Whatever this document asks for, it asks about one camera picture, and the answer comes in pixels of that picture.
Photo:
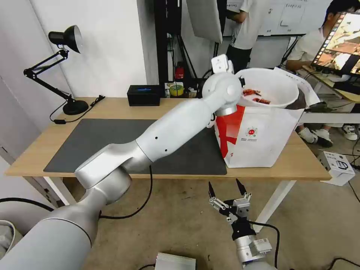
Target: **white box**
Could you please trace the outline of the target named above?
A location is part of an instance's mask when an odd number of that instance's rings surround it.
[[[330,181],[322,181],[324,183],[343,186],[355,176],[346,156],[323,151],[318,156],[318,160],[333,177]]]

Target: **desk lamp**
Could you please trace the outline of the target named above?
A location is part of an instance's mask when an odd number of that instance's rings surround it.
[[[60,62],[68,58],[69,51],[65,49],[65,45],[73,51],[80,53],[83,46],[80,30],[78,26],[73,25],[67,28],[64,32],[49,32],[48,36],[51,43],[57,45],[60,50],[49,58],[46,58],[44,61],[36,64],[35,66],[25,69],[24,75],[64,98],[66,100],[66,104],[63,107],[63,111],[65,114],[76,115],[83,113],[89,108],[89,105],[85,101],[75,100],[71,96],[71,94],[57,89],[38,78],[39,74],[43,73],[44,71],[50,69],[51,67],[59,64]],[[44,63],[57,57],[58,55],[60,55],[62,58],[57,60],[56,62],[53,62],[52,64],[43,66]]]

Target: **gray desk mat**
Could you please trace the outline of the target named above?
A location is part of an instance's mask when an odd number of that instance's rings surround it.
[[[139,137],[155,120],[82,119],[45,172],[73,173],[79,165],[110,143],[128,143]],[[214,129],[203,129],[173,154],[152,165],[154,174],[225,175]],[[145,169],[140,173],[148,174]]]

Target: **lamp shade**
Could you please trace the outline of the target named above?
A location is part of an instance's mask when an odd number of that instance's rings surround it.
[[[81,52],[83,40],[77,25],[70,26],[64,32],[49,32],[49,40],[55,45],[66,45],[77,53]]]

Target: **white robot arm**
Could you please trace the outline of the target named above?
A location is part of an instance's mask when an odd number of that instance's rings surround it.
[[[217,68],[221,70],[222,62]],[[242,93],[240,80],[226,71],[204,84],[203,98],[187,100],[154,122],[127,144],[110,144],[85,161],[75,172],[86,193],[80,202],[53,211],[0,261],[6,270],[78,270],[95,241],[101,209],[127,191],[128,169],[141,170],[165,157],[206,127],[213,113],[236,111]]]

